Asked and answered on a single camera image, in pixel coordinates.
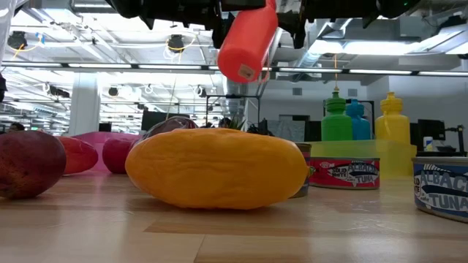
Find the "red-label tuna can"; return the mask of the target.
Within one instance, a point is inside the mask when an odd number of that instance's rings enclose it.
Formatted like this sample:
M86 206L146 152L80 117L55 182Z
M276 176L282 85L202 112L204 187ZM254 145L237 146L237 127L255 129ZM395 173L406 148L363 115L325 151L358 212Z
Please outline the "red-label tuna can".
M323 188L373 190L380 187L380 160L312 157L309 185Z

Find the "gold-lid tuna can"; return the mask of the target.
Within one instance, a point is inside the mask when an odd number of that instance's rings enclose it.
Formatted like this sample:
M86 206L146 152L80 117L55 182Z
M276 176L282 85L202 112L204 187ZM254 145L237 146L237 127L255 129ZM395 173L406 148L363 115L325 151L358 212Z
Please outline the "gold-lid tuna can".
M305 197L305 196L308 195L308 192L309 192L309 178L310 178L311 174L313 173L312 169L311 169L311 149L312 149L312 146L310 144L308 144L308 143L297 143L296 145L298 146L298 148L301 150L301 152L303 154L303 157L305 159L305 162L306 162L306 165L307 165L307 168L308 168L308 172L307 172L307 176L306 176L306 179L305 179L303 185L301 186L301 188L298 190L298 192L296 194L291 196L291 199Z

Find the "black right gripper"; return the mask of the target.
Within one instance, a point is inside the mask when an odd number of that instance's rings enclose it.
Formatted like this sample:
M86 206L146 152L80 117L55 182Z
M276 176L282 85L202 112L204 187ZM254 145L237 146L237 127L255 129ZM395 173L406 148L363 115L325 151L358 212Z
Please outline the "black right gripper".
M219 49L241 11L260 9L266 0L105 0L124 18L139 17L149 29L155 20L203 25L212 31L214 47ZM363 28L379 16L397 18L417 6L421 0L301 0L297 12L278 12L279 28L289 32L294 48L302 48L306 21L316 19L362 18Z

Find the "green squeeze bottle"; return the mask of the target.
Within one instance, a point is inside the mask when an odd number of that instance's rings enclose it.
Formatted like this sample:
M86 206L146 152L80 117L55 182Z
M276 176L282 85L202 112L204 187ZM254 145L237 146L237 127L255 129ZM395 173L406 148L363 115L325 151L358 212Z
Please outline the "green squeeze bottle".
M333 91L325 101L325 117L321 120L322 141L348 141L353 139L352 119L346 115L346 100Z

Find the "blue-label tuna can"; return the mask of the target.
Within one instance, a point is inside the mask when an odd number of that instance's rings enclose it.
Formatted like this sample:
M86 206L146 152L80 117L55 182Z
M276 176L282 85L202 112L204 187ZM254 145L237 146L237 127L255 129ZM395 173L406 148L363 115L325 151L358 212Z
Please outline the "blue-label tuna can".
M416 207L468 223L468 157L416 157L412 161Z

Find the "small dark red fruit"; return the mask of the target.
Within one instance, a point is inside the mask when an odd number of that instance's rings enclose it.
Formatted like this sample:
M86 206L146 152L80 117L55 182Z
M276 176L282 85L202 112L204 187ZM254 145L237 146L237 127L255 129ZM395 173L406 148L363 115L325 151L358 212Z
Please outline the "small dark red fruit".
M0 134L0 197L34 198L64 174L67 157L56 137L40 131Z

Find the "small red apple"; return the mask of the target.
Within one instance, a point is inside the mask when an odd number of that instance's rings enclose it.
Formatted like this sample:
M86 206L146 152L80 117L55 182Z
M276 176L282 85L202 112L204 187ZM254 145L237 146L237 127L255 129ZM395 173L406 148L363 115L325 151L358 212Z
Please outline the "small red apple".
M138 138L110 138L103 145L102 160L107 169L114 174L126 174L127 156Z

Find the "yellow squeeze bottle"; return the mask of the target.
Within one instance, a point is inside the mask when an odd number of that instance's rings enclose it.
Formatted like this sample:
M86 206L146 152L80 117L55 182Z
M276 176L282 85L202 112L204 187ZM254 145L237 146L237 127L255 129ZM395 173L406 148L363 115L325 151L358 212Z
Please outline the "yellow squeeze bottle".
M375 121L378 140L390 140L410 144L410 120L402 115L403 100L397 98L394 92L388 92L387 97L380 102L382 116Z

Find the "blue squeeze bottle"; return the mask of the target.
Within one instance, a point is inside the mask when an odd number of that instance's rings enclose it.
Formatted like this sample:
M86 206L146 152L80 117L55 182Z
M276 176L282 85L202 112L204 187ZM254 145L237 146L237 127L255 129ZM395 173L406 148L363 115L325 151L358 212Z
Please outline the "blue squeeze bottle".
M357 99L352 99L346 107L346 114L352 119L352 138L354 140L370 140L371 126L363 117L364 106Z

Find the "yellow translucent plastic bin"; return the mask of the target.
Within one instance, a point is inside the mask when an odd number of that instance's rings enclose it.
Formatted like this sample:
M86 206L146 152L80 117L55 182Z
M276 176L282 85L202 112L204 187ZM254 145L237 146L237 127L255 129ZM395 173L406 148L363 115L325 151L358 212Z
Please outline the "yellow translucent plastic bin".
M345 157L380 159L380 177L383 180L410 180L413 176L412 159L417 148L411 144L391 140L351 140L310 142L312 157Z

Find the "dark maroon round fruit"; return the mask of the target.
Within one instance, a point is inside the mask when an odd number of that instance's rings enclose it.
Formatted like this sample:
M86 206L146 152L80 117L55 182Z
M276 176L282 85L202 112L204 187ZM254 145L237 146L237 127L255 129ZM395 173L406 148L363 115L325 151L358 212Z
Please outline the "dark maroon round fruit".
M188 117L173 116L167 120L158 123L151 127L142 137L141 140L148 139L154 135L171 132L175 129L196 129L197 124Z

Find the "orange yellow mango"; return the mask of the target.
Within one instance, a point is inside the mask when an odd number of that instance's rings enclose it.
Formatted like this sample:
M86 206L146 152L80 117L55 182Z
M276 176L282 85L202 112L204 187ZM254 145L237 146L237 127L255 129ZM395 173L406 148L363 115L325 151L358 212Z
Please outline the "orange yellow mango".
M298 146L235 129L176 129L137 143L125 168L156 199L183 208L251 210L283 202L309 168Z

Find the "orange squeeze bottle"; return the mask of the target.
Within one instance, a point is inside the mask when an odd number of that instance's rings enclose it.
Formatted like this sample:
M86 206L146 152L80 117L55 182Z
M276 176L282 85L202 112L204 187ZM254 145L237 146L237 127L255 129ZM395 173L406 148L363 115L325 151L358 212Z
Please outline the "orange squeeze bottle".
M220 72L237 83L257 80L277 27L276 0L266 0L259 9L239 12L219 50Z

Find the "silver ventilation duct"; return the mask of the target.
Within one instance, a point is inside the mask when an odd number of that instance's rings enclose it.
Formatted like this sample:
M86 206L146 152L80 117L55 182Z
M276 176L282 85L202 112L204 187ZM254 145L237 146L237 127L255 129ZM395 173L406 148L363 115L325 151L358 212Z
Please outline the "silver ventilation duct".
M326 53L337 54L343 50L339 42L346 33L352 18L316 19L306 24L306 52L298 59L296 67L313 67Z

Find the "white building column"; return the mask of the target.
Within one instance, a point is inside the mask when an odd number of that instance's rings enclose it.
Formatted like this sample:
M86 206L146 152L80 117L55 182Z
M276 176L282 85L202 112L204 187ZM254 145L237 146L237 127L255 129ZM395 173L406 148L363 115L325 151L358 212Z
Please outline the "white building column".
M71 136L97 132L102 89L97 73L74 74L68 134Z

